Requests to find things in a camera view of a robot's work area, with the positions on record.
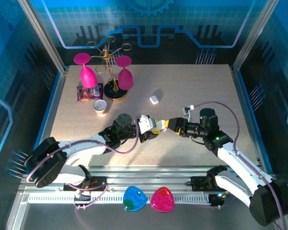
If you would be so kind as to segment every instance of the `white eraser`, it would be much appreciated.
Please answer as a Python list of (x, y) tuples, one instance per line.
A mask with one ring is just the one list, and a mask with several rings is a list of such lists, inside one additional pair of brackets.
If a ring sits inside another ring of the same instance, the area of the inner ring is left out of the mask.
[(151, 96), (150, 98), (150, 101), (152, 102), (152, 104), (158, 104), (159, 103), (159, 100), (156, 96)]

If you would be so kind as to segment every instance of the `wooden table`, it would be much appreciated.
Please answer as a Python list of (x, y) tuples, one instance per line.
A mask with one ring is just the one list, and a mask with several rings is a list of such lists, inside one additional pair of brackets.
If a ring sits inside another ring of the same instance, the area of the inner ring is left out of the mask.
[[(110, 126), (121, 113), (133, 118), (150, 115), (157, 120), (182, 117), (182, 107), (205, 101), (217, 100), (230, 106), (240, 122), (240, 137), (237, 145), (253, 162), (256, 156), (242, 113), (235, 85), (228, 65), (131, 65), (127, 69), (134, 78), (134, 87), (126, 98), (108, 103), (109, 113), (105, 117), (95, 114), (94, 101), (77, 102), (76, 86), (80, 82), (82, 66), (70, 66), (60, 98), (51, 135), (56, 140), (76, 140), (93, 136)], [(113, 66), (117, 75), (121, 68)], [(109, 72), (97, 75), (98, 82), (107, 83)], [(152, 105), (149, 97), (156, 94), (159, 104)], [(237, 125), (233, 115), (218, 104), (209, 104), (193, 111), (193, 122), (199, 122), (201, 108), (216, 110), (220, 129), (234, 139)], [(120, 147), (128, 150), (134, 140)], [(190, 138), (181, 138), (172, 131), (161, 133), (157, 138), (138, 144), (127, 155), (107, 153), (92, 159), (81, 159), (77, 164), (85, 166), (103, 165), (159, 165), (159, 166), (213, 166), (225, 164), (204, 146)]]

